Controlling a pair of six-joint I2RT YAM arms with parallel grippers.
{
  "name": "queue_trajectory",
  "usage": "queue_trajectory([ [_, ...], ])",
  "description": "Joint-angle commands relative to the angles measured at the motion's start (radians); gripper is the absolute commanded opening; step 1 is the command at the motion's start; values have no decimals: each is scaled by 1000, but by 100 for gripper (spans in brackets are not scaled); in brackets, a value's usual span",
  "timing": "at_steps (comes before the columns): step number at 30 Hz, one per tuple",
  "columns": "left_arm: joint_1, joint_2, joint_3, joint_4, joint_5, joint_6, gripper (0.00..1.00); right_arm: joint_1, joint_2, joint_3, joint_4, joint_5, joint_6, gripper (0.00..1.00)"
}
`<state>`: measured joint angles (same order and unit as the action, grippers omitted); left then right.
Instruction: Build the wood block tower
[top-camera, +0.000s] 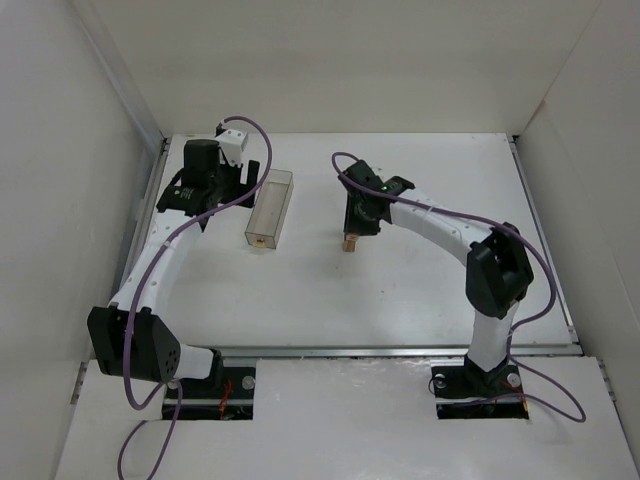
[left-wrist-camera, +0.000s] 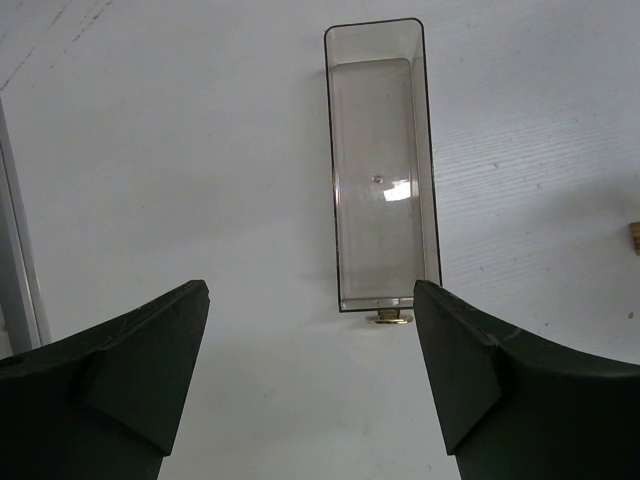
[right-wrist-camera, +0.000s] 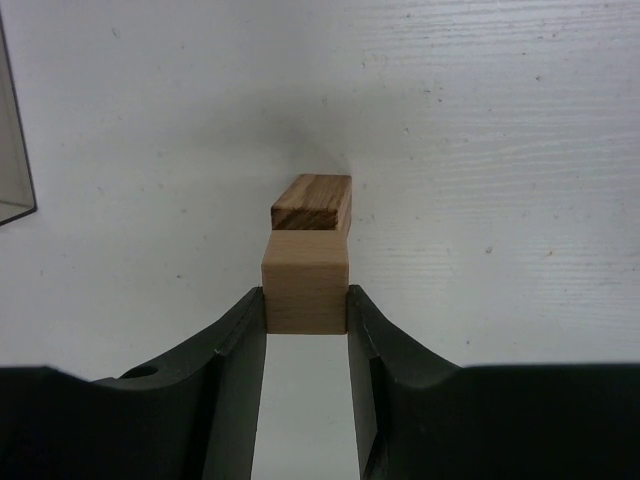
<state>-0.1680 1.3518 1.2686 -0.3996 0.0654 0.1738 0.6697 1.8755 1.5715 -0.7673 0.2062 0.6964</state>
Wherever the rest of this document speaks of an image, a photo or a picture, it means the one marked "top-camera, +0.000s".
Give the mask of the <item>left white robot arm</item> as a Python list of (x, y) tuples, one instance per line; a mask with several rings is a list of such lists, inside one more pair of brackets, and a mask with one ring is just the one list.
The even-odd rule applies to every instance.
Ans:
[(213, 349), (181, 343), (164, 323), (168, 300), (188, 252), (207, 226), (204, 213), (238, 200), (250, 208), (260, 165), (243, 162), (247, 134), (227, 130), (191, 139), (183, 166), (159, 197), (150, 232), (129, 277), (87, 326), (101, 372), (156, 383), (211, 381), (220, 367)]

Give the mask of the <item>dark striped wood block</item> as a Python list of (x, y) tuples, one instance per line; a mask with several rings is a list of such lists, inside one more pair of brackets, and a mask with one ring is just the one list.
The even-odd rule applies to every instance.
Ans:
[(356, 240), (346, 239), (343, 242), (343, 251), (346, 253), (353, 253), (356, 249), (356, 244), (357, 244)]

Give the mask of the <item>clear plastic drawer box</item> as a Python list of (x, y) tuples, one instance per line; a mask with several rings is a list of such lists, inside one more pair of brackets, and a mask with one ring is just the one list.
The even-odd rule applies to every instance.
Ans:
[(293, 173), (272, 169), (253, 207), (245, 230), (249, 245), (276, 249), (294, 189)]

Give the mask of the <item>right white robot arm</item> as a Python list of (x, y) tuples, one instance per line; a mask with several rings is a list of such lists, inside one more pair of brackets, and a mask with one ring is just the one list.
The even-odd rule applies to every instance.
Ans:
[(365, 221), (372, 233), (379, 222), (407, 229), (452, 255), (465, 268), (465, 294), (474, 308), (471, 343), (464, 376), (474, 396), (495, 396), (506, 372), (507, 344), (520, 301), (534, 279), (519, 232), (499, 229), (444, 213), (406, 179), (382, 180), (358, 160), (342, 172), (348, 214)]

